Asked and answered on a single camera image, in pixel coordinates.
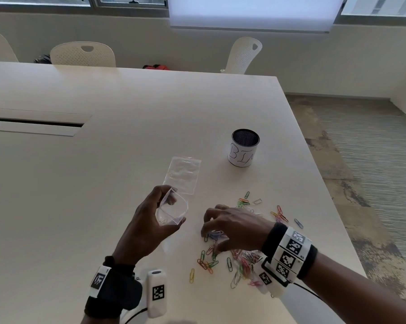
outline black cable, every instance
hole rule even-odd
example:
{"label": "black cable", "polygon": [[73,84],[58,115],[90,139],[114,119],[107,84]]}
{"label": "black cable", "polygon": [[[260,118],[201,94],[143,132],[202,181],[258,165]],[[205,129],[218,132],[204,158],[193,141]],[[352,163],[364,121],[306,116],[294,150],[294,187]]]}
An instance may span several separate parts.
{"label": "black cable", "polygon": [[300,284],[297,283],[293,283],[294,285],[300,286],[303,290],[307,290],[309,293],[313,294],[314,296],[316,296],[318,299],[320,299],[321,301],[323,301],[319,296],[317,296],[314,292],[312,292],[311,290],[308,290],[307,288],[301,286]]}
{"label": "black cable", "polygon": [[133,316],[131,316],[131,318],[125,322],[125,324],[128,324],[130,322],[130,320],[132,320],[135,316],[137,316],[138,314],[141,314],[142,312],[146,311],[147,308],[143,308],[142,310],[136,312]]}

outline black wrist strap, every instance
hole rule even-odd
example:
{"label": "black wrist strap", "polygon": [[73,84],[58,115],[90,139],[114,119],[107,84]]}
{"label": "black wrist strap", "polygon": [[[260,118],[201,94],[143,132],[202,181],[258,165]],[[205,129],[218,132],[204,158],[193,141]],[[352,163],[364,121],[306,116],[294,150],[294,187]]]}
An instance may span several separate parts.
{"label": "black wrist strap", "polygon": [[141,283],[134,279],[134,265],[115,265],[112,256],[105,257],[104,266],[111,267],[107,279],[109,284],[103,285],[98,298],[89,297],[85,306],[85,314],[92,318],[118,318],[124,304],[133,309],[138,306],[141,298]]}
{"label": "black wrist strap", "polygon": [[[278,248],[279,243],[281,242],[284,234],[287,232],[288,226],[282,223],[276,223],[273,226],[273,229],[270,231],[267,236],[266,241],[263,244],[261,252],[263,252],[268,259],[272,259],[275,254],[276,249]],[[310,268],[314,264],[315,258],[317,257],[318,250],[315,246],[311,245],[308,252],[308,256],[303,262],[302,268],[297,274],[298,279],[303,279],[308,274]]]}

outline table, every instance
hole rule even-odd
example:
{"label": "table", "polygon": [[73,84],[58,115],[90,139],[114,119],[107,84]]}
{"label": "table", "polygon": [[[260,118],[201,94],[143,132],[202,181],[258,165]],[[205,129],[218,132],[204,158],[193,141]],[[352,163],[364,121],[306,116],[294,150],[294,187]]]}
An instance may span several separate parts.
{"label": "table", "polygon": [[[196,263],[206,208],[247,191],[267,218],[280,204],[320,251],[363,274],[276,77],[0,63],[0,108],[87,115],[74,136],[0,131],[0,323],[79,322],[96,269],[174,155],[202,164],[172,251],[137,266],[168,273],[168,312],[148,322],[310,322],[309,305],[292,302],[313,298],[301,289],[283,301],[243,282],[232,290],[227,255],[213,275]],[[261,139],[245,169],[227,160],[238,128]]]}

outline wrist-mounted device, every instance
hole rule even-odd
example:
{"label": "wrist-mounted device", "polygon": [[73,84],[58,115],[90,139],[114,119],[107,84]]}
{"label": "wrist-mounted device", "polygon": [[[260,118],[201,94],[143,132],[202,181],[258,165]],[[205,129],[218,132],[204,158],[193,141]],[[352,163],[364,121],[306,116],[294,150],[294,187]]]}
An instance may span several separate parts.
{"label": "wrist-mounted device", "polygon": [[279,298],[288,284],[306,276],[318,250],[303,234],[292,227],[276,223],[262,252],[266,258],[263,257],[254,265],[254,272],[272,296]]}
{"label": "wrist-mounted device", "polygon": [[116,265],[112,256],[105,257],[91,282],[85,314],[93,318],[117,318],[122,309],[138,306],[142,285],[135,279],[134,265]]}

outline gray striped carpet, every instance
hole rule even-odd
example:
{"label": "gray striped carpet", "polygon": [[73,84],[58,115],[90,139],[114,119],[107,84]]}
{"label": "gray striped carpet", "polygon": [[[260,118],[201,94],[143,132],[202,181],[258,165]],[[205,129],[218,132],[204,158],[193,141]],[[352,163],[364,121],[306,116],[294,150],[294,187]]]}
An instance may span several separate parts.
{"label": "gray striped carpet", "polygon": [[307,99],[406,260],[406,116],[389,101]]}

